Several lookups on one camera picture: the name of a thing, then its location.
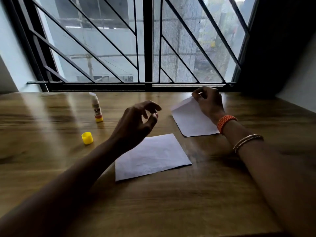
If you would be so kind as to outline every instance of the sheet of paper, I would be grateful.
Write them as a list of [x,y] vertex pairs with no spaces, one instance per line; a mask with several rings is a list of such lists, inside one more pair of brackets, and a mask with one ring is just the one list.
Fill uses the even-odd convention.
[[198,102],[193,97],[173,106],[171,111],[181,133],[186,137],[219,133],[216,125],[203,114]]
[[115,181],[191,164],[173,134],[147,137],[115,161]]

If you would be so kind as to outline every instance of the orange bracelet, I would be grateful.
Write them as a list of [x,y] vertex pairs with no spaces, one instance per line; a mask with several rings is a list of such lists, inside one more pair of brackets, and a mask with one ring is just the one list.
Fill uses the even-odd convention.
[[226,125],[226,123],[227,123],[228,121],[230,121],[230,120],[235,120],[235,121],[237,121],[237,118],[236,118],[235,116],[225,115],[225,116],[223,116],[223,117],[219,120],[219,122],[218,122],[218,124],[217,124],[217,128],[218,128],[220,134],[223,134],[223,132],[222,132],[223,127],[224,127],[224,125]]

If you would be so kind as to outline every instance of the glue stick tube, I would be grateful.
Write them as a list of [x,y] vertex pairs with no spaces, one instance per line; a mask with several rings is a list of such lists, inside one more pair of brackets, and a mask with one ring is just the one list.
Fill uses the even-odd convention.
[[95,120],[96,122],[101,122],[103,121],[103,117],[102,117],[99,99],[97,98],[96,94],[92,92],[89,92],[89,94],[91,96],[91,102],[92,102],[92,107],[94,109]]

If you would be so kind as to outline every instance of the person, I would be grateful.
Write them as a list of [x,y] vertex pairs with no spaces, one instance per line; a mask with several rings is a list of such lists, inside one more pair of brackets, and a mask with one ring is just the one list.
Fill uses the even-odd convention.
[[[226,116],[217,89],[201,87],[192,96],[214,124]],[[0,219],[1,236],[51,235],[105,169],[151,132],[160,110],[152,101],[127,108],[107,141]],[[143,123],[142,116],[148,121]],[[232,146],[253,134],[233,119],[222,132]],[[259,138],[243,144],[238,155],[285,229],[295,236],[314,236],[315,173],[282,156]]]

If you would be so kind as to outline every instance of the bangle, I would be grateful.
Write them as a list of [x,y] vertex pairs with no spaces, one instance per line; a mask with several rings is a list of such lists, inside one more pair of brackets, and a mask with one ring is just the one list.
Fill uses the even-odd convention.
[[261,136],[261,135],[256,135],[256,134],[254,134],[254,135],[248,135],[248,136],[246,136],[245,138],[242,138],[242,139],[234,146],[233,150],[235,151],[235,153],[237,153],[238,149],[239,149],[240,147],[242,147],[243,144],[245,144],[245,143],[247,143],[248,141],[253,140],[253,139],[262,139],[262,140],[263,140],[263,136]]
[[223,130],[224,125],[226,125],[226,123],[230,120],[237,121],[237,118],[235,116],[225,115],[218,121],[217,128],[221,135],[223,134],[222,130]]

